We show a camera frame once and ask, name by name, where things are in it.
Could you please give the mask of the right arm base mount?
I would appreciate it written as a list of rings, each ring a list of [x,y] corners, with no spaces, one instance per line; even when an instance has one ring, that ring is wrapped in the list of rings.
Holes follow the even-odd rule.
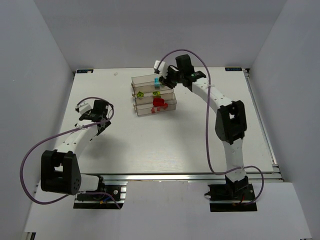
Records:
[[[209,200],[211,213],[257,212],[256,198],[252,184],[232,189],[229,183],[209,184],[204,197]]]

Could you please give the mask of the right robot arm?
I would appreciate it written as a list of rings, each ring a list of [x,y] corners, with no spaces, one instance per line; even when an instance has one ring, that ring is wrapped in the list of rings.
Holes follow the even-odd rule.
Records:
[[[222,141],[225,153],[226,184],[235,189],[245,188],[249,184],[243,160],[243,139],[247,130],[244,103],[233,101],[211,84],[210,74],[195,71],[189,55],[176,57],[176,66],[169,66],[163,60],[154,63],[154,72],[159,82],[171,89],[182,84],[199,96],[216,114],[215,133]]]

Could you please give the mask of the red rounded lego brick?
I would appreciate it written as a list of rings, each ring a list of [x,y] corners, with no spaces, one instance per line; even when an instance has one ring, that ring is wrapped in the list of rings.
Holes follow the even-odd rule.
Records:
[[[152,104],[154,107],[162,107],[165,105],[165,100],[163,98],[154,98]]]

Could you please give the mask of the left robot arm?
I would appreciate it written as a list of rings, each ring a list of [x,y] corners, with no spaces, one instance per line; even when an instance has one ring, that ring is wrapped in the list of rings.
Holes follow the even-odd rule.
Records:
[[[80,116],[75,131],[54,150],[41,156],[40,187],[45,192],[76,195],[79,192],[97,192],[103,180],[96,175],[82,174],[78,164],[88,143],[99,136],[110,124],[108,101],[96,99],[93,106],[82,102],[76,107]]]

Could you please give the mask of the green rounded lego brick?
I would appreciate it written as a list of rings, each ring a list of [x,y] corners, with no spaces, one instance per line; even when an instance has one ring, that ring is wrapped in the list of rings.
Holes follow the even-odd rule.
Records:
[[[154,91],[154,92],[152,93],[152,96],[155,97],[155,98],[157,98],[157,97],[160,97],[160,96],[161,96],[161,93],[160,93],[159,91]]]

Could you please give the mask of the blue rounded lego brick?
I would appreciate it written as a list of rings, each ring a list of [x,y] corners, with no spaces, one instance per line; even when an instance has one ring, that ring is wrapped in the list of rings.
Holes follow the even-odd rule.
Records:
[[[155,78],[154,78],[154,88],[155,88],[155,89],[160,89],[160,87],[161,87],[161,83],[160,83],[160,81],[159,81],[159,78],[158,78],[158,77],[155,77]]]

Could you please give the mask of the red sloped lego piece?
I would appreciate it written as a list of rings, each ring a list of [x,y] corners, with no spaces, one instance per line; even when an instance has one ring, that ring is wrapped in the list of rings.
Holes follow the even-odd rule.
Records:
[[[162,106],[161,106],[161,109],[162,110],[166,110],[168,108],[168,104],[167,103],[164,103]]]

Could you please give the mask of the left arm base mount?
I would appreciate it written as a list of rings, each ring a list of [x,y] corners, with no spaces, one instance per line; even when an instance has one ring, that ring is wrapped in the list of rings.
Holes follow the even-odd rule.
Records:
[[[81,210],[120,210],[126,199],[125,182],[106,180],[99,177],[98,188],[81,191],[75,195],[73,208]]]

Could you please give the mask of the small green lego piece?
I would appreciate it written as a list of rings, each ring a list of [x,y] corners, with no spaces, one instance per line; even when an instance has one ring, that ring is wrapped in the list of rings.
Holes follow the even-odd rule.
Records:
[[[136,97],[137,97],[138,99],[142,99],[142,98],[144,97],[144,93],[141,92],[141,91],[139,91],[139,92],[136,94]]]

